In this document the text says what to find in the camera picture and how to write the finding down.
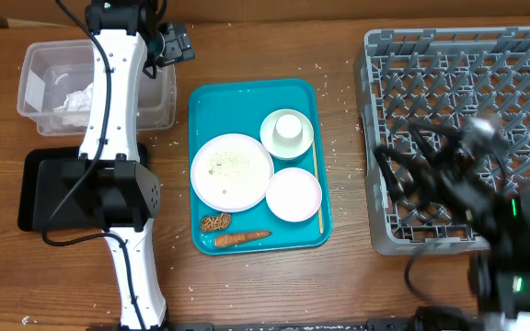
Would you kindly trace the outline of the white napkin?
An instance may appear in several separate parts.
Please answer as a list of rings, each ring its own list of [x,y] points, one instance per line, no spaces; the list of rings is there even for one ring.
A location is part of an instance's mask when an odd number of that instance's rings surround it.
[[[55,113],[63,113],[63,125],[86,127],[92,105],[93,84],[82,91],[67,94],[64,103],[53,109]]]

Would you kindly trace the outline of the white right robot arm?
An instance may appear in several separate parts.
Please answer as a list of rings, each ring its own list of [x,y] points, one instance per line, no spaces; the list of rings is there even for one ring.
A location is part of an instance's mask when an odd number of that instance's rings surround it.
[[[502,162],[508,143],[490,120],[461,129],[413,120],[408,131],[422,159],[378,145],[374,157],[393,201],[416,196],[416,210],[444,206],[490,245],[470,256],[468,283],[478,315],[437,303],[406,277],[422,306],[396,330],[530,330],[530,188],[510,197],[488,186],[474,169],[486,156]]]

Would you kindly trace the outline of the wooden chopstick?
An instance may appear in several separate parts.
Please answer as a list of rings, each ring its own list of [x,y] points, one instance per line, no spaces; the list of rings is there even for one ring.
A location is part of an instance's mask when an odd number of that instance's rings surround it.
[[[316,179],[317,183],[317,199],[318,199],[318,210],[317,210],[317,218],[318,218],[318,229],[320,234],[324,234],[324,221],[323,221],[323,214],[322,214],[322,199],[323,199],[323,193],[322,193],[322,187],[319,182],[319,173],[318,173],[318,162],[317,162],[317,148],[316,148],[316,140],[313,139],[312,141],[312,156],[313,156],[313,173],[314,177]]]

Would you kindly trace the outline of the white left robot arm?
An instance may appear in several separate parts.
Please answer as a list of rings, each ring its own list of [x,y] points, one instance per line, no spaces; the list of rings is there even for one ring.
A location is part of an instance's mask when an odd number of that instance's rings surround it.
[[[163,22],[166,2],[94,1],[78,26],[93,46],[91,110],[75,159],[44,161],[68,188],[42,215],[44,243],[69,246],[102,238],[121,296],[120,330],[167,330],[167,301],[156,273],[152,232],[161,204],[158,177],[140,161],[137,116],[142,77],[191,60],[184,26]]]

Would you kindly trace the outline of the white cup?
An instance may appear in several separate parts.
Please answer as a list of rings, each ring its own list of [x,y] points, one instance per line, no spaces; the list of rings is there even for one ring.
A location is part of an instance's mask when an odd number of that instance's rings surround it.
[[[279,144],[297,144],[303,137],[303,124],[294,114],[283,114],[275,122],[274,138]]]

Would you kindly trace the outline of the pink white bowl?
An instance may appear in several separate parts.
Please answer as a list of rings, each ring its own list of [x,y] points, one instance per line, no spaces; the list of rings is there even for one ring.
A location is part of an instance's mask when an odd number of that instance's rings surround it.
[[[303,168],[289,167],[271,178],[265,199],[276,217],[289,223],[300,223],[317,213],[316,190],[314,175]]]

